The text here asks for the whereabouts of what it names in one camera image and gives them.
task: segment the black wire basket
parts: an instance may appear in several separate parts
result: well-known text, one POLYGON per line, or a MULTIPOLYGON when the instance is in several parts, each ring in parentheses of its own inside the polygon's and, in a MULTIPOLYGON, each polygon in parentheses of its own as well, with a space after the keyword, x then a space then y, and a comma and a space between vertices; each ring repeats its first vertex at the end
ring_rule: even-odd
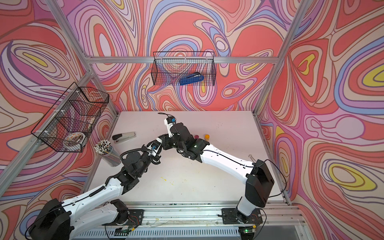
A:
POLYGON ((82 152, 108 102, 105 92, 77 87, 40 134, 34 129, 45 116, 31 133, 56 152, 82 152))
POLYGON ((153 56, 153 85, 215 85, 215 53, 212 51, 159 51, 153 52, 153 56))

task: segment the psychedelic patterned wall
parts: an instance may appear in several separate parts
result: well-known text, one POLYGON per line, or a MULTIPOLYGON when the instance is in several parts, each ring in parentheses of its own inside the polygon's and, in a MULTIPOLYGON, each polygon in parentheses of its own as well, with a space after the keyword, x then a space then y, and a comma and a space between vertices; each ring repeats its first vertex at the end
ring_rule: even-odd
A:
MULTIPOLYGON (((216 56, 277 56, 297 5, 280 0, 85 0, 61 8, 90 56, 205 50, 216 56)), ((251 110, 271 65, 219 64, 217 85, 203 88, 153 86, 150 64, 94 68, 119 111, 201 111, 251 110)))
MULTIPOLYGON (((36 122, 84 74, 43 0, 8 2, 0 3, 0 174, 36 122)), ((82 153, 39 148, 0 198, 0 239, 24 239, 47 201, 79 194, 94 161, 91 146, 111 123, 107 109, 82 153)))
POLYGON ((150 64, 94 64, 118 111, 252 110, 272 64, 228 64, 215 86, 154 86, 150 64))
POLYGON ((384 2, 311 5, 258 111, 315 239, 384 238, 384 2))

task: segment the stapler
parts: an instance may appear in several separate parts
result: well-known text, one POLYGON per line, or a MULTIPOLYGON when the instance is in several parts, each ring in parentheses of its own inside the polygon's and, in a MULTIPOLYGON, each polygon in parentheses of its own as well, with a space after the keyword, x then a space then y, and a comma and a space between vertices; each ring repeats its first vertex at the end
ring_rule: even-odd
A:
POLYGON ((122 143, 125 141, 128 141, 129 139, 132 139, 136 137, 135 132, 126 132, 126 133, 120 133, 112 136, 112 140, 115 144, 122 143))

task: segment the white table surface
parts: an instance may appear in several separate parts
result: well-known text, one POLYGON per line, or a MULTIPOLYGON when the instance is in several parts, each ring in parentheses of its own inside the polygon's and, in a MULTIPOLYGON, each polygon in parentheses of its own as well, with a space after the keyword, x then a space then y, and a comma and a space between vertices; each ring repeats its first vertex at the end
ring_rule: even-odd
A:
MULTIPOLYGON (((113 134, 136 132, 136 138, 113 144, 118 153, 139 148, 143 144, 167 133, 165 115, 158 112, 122 112, 113 134)), ((220 150, 250 161, 249 154, 257 160, 268 158, 263 141, 251 111, 185 111, 165 112, 176 117, 195 136, 210 135, 209 142, 220 150)), ((129 192, 118 197, 123 202, 195 202, 238 201, 244 195, 245 185, 232 175, 208 164, 182 157, 175 149, 162 150, 161 164, 148 167, 139 183, 129 192)), ((105 183, 107 177, 117 174, 123 164, 110 167, 100 161, 89 189, 105 183)), ((280 190, 271 164, 267 166, 275 180, 270 195, 280 190)), ((282 201, 282 196, 268 199, 282 201)))

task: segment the white robot arm segment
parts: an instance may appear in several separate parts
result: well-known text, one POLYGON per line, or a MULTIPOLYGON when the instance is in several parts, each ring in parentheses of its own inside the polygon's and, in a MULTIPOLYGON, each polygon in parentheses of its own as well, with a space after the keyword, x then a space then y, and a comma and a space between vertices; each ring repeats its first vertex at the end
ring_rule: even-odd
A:
POLYGON ((236 177, 243 184, 247 182, 247 174, 250 174, 254 166, 252 162, 245 161, 225 153, 212 144, 207 145, 200 156, 201 161, 210 164, 236 177))
POLYGON ((69 239, 73 239, 89 229, 113 222, 118 214, 119 211, 113 204, 107 204, 101 208, 89 211, 73 223, 74 229, 71 231, 69 239))
POLYGON ((64 207, 64 209, 67 212, 71 211, 72 213, 71 226, 73 226, 74 222, 78 220, 78 218, 83 216, 88 211, 94 209, 100 204, 105 203, 109 199, 120 196, 122 194, 122 191, 123 191, 123 186, 121 185, 121 182, 116 178, 111 178, 106 186, 105 184, 103 184, 88 192, 78 195, 77 197, 64 200, 63 205, 68 205, 70 203, 73 203, 64 207), (88 197, 90 194, 92 194, 93 192, 103 187, 104 189, 102 189, 100 192, 88 197))

